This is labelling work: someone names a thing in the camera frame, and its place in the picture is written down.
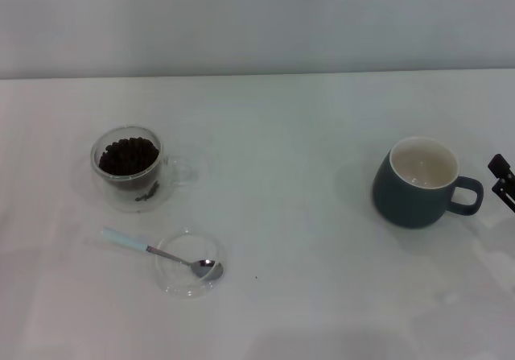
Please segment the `dark teal ceramic mug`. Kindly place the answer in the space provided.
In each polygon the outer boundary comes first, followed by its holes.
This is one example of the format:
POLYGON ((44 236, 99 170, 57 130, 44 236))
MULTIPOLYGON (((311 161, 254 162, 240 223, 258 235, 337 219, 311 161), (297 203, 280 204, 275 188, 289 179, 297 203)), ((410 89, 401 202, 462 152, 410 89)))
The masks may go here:
POLYGON ((372 199, 387 221, 408 229, 437 222, 446 212, 471 216, 478 212, 484 188, 459 174, 459 161, 441 142, 409 137, 397 142, 373 181, 372 199))

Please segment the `blue handled metal spoon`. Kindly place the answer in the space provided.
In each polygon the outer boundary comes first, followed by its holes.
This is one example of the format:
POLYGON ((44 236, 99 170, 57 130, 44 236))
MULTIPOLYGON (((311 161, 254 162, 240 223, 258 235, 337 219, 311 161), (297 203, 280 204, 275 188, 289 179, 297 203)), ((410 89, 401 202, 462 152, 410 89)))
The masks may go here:
POLYGON ((156 247, 147 245, 144 242, 140 242, 136 238, 132 238, 111 228, 104 228, 101 231, 101 235, 106 240, 118 244, 120 246, 124 246, 132 250, 144 251, 146 253, 158 256, 160 258, 169 259, 174 263, 179 263, 185 267, 188 267, 193 275, 195 275, 197 278, 205 282, 218 280, 224 274, 224 268, 222 264, 213 259, 204 259, 195 262, 188 262, 184 259, 176 257, 156 247))

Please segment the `pile of coffee beans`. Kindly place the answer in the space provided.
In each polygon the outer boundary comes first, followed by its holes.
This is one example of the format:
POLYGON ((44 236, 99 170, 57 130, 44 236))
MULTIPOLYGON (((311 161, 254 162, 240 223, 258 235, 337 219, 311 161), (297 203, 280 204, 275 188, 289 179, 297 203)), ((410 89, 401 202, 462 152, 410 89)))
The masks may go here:
POLYGON ((149 139, 120 139, 102 152, 99 168, 113 176, 131 176, 146 170, 158 156, 158 148, 149 139))

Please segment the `clear glass saucer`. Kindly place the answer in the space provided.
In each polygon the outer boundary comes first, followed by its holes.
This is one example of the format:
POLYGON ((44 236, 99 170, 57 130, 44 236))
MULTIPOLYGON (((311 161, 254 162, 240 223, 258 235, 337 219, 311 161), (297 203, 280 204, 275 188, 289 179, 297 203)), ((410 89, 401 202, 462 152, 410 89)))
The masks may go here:
POLYGON ((182 228, 162 237, 156 247, 190 263, 203 259, 213 263, 206 274, 198 276, 182 263, 154 256, 152 273, 157 286, 175 297, 193 299, 205 296, 221 282, 228 268, 224 245, 203 232, 182 228))

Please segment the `clear glass cup with handle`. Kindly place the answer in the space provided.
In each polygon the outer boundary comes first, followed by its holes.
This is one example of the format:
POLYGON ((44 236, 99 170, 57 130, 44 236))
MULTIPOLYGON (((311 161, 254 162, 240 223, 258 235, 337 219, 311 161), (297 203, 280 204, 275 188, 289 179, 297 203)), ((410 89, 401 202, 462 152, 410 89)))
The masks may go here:
POLYGON ((104 133, 92 146, 93 182, 106 202, 125 213, 141 213, 164 203, 176 188, 194 183, 198 169, 183 155, 172 155, 156 132, 144 126, 119 126, 104 133), (99 168, 105 148, 120 139, 149 139, 159 156, 146 170, 131 176, 113 176, 99 168))

